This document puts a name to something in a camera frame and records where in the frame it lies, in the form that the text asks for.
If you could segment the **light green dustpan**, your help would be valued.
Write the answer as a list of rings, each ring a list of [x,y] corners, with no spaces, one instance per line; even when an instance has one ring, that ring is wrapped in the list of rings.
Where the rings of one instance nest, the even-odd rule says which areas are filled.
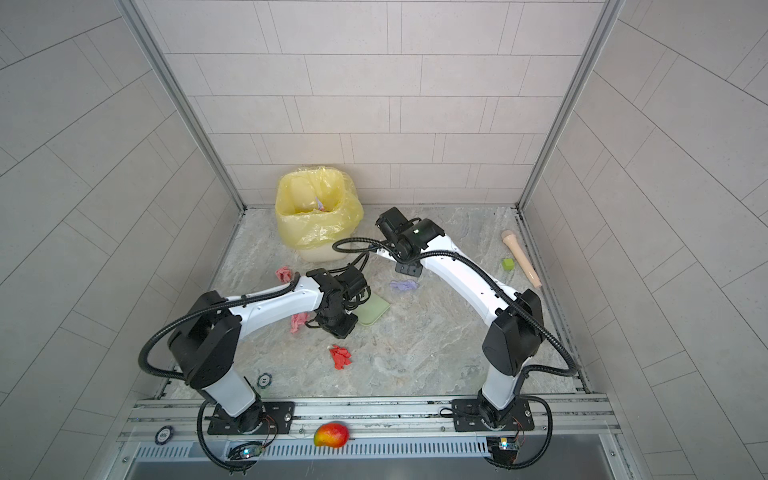
[[[354,313],[358,318],[359,325],[371,326],[376,323],[389,308],[390,304],[385,299],[372,293],[362,305],[355,309]]]

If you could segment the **white bin yellow bag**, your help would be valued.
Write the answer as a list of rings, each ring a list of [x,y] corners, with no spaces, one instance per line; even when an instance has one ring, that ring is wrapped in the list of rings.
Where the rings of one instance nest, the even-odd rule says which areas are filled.
[[[314,166],[280,178],[275,214],[283,244],[307,262],[326,263],[345,257],[332,245],[354,233],[364,210],[347,173]]]

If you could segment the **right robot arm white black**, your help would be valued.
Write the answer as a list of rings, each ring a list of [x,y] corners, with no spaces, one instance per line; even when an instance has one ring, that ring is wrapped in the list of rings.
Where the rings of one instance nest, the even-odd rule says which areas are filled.
[[[541,300],[531,289],[522,293],[508,289],[466,257],[445,231],[430,219],[406,218],[392,207],[375,222],[380,240],[350,237],[333,243],[338,253],[353,253],[355,259],[333,270],[341,291],[333,295],[330,317],[316,316],[318,326],[336,338],[346,337],[357,323],[354,309],[371,297],[362,271],[370,254],[389,258],[397,272],[418,277],[430,270],[451,286],[480,315],[487,325],[482,351],[489,362],[486,380],[472,410],[451,408],[456,419],[478,419],[491,430],[510,427],[522,433],[514,410],[544,399],[525,394],[522,386],[534,372],[573,377],[577,365],[564,345],[544,325]]]

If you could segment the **red paper scrap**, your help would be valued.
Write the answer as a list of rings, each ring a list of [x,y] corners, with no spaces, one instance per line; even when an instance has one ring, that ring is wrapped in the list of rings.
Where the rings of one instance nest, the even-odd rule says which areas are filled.
[[[349,352],[348,349],[344,347],[333,345],[329,349],[329,353],[334,362],[334,368],[336,370],[343,370],[347,365],[350,365],[352,363],[351,353]]]

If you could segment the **purple paper scrap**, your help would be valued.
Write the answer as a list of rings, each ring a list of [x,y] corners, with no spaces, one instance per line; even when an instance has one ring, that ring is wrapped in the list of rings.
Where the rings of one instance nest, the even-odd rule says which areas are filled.
[[[414,280],[393,280],[390,282],[393,290],[400,292],[413,291],[419,288],[419,284]]]

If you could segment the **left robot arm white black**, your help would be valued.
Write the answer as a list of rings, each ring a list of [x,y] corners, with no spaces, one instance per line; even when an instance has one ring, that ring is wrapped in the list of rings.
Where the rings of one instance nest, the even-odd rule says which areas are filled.
[[[153,334],[138,355],[140,369],[155,377],[183,381],[212,406],[213,422],[226,433],[267,430],[261,447],[277,437],[277,420],[259,393],[234,367],[240,342],[257,330],[295,314],[312,313],[311,325],[336,339],[355,328],[355,310],[371,297],[363,270],[368,253],[344,267],[294,274],[280,287],[239,297],[215,291],[202,295],[192,310]]]

